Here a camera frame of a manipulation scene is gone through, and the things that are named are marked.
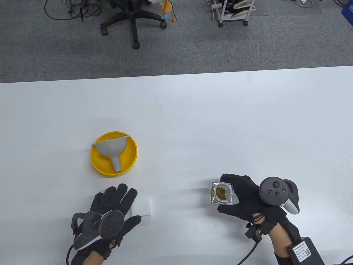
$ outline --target vr controller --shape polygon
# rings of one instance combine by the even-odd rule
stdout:
[[[100,239],[110,239],[119,233],[124,225],[124,215],[119,210],[110,210],[105,214],[89,211],[75,213],[71,221],[71,229],[75,235],[73,248],[84,249]]]
[[[261,182],[259,194],[268,205],[282,206],[291,214],[300,212],[298,188],[291,180],[268,177]]]

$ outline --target funnel spout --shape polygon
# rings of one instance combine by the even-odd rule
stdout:
[[[114,167],[114,171],[115,172],[121,172],[121,161],[120,161],[120,156],[114,156],[114,157],[110,157],[110,160],[112,161],[113,167]]]

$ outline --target white funnel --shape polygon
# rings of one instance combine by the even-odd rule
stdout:
[[[96,146],[98,152],[105,156],[109,157],[112,161],[114,171],[120,172],[121,169],[121,161],[120,155],[125,150],[127,145],[127,138],[131,136],[119,137],[111,140],[106,140],[99,143],[94,143],[92,146]]]

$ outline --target cart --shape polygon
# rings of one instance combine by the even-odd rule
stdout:
[[[229,20],[242,20],[243,25],[247,26],[249,24],[248,19],[250,16],[250,13],[253,9],[254,2],[255,0],[251,1],[251,6],[249,8],[249,11],[247,14],[242,14],[242,15],[233,15],[233,14],[224,14],[226,7],[227,7],[227,2],[228,0],[224,1],[223,7],[222,8],[216,8],[216,15],[219,20],[218,27],[223,27],[223,21],[229,21]]]

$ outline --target forearm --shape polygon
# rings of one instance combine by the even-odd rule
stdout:
[[[97,252],[92,251],[91,254],[83,261],[83,265],[101,265],[104,259]]]
[[[265,217],[261,218],[255,224],[262,224],[265,221]],[[278,223],[272,230],[268,233],[271,238],[273,249],[278,257],[288,258],[289,254],[287,252],[287,247],[292,245],[292,241],[287,233],[287,231]]]

